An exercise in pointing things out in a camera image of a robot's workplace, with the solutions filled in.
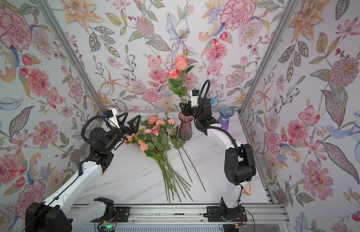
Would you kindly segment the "coral pink carnation stem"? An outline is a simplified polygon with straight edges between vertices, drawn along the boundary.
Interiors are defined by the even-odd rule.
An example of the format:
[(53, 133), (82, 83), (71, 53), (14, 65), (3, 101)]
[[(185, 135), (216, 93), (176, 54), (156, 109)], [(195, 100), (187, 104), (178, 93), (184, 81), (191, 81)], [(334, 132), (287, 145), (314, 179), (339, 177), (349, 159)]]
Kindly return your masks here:
[(189, 64), (188, 50), (183, 51), (183, 55), (180, 55), (175, 60), (175, 74), (176, 82), (174, 84), (174, 93), (180, 97), (181, 103), (187, 103), (190, 97), (189, 91), (195, 87), (194, 75), (191, 73), (193, 65)]

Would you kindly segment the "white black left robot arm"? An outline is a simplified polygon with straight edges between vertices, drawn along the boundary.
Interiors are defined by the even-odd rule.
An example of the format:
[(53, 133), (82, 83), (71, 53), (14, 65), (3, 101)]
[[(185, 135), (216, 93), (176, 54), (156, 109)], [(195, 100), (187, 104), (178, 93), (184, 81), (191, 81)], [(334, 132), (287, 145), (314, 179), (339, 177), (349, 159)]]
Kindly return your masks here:
[(81, 138), (90, 145), (89, 155), (78, 164), (78, 171), (42, 203), (26, 210), (24, 232), (74, 232), (89, 222), (112, 221), (117, 217), (113, 200), (98, 197), (75, 212), (71, 208), (85, 189), (110, 166), (116, 150), (139, 131), (141, 116), (127, 120), (128, 113), (115, 109), (91, 117), (81, 129)]

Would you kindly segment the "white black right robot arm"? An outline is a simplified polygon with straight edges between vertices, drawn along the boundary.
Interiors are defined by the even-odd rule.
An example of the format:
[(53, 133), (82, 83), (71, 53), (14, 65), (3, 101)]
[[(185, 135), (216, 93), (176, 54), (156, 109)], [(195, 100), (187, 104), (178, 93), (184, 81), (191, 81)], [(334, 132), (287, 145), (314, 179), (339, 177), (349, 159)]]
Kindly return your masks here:
[(211, 99), (207, 98), (210, 81), (205, 81), (201, 90), (191, 92), (191, 100), (181, 103), (181, 112), (194, 119), (195, 127), (217, 144), (225, 148), (224, 173), (229, 181), (219, 206), (208, 206), (204, 217), (208, 222), (247, 223), (245, 207), (241, 205), (243, 191), (256, 175), (253, 148), (237, 142), (233, 136), (217, 127), (219, 121), (212, 116)]

